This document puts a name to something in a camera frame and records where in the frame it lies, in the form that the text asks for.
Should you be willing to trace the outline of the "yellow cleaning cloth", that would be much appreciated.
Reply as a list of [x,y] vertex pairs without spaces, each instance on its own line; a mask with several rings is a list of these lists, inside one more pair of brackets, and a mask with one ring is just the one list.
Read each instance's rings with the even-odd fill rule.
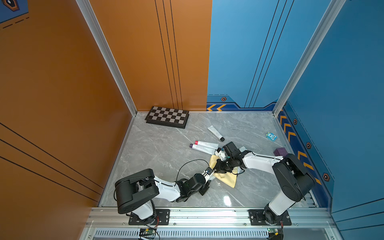
[[[221,159],[216,155],[211,156],[210,162],[209,162],[211,169],[214,169],[217,163],[217,160],[221,160]],[[234,175],[232,173],[225,173],[225,174],[213,173],[213,176],[231,188],[234,188],[236,186],[237,175]]]

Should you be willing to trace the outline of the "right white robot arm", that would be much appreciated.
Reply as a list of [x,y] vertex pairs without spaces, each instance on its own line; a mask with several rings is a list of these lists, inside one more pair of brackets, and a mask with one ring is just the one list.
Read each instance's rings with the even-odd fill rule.
[[316,185],[315,178],[293,154],[285,156],[258,155],[252,151],[225,151],[226,158],[218,159],[213,170],[218,174],[233,173],[236,168],[256,169],[275,175],[281,190],[265,206],[261,220],[266,225],[279,225],[283,215],[300,202]]

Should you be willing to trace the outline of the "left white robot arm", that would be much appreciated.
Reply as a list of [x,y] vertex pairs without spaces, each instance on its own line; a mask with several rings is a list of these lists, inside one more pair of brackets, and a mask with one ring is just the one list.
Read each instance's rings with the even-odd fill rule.
[[190,179],[167,182],[155,176],[152,169],[145,169],[122,178],[115,183],[114,198],[118,213],[132,213],[144,223],[150,223],[157,216],[154,198],[179,203],[186,202],[196,193],[204,195],[213,173],[213,169],[208,167]]

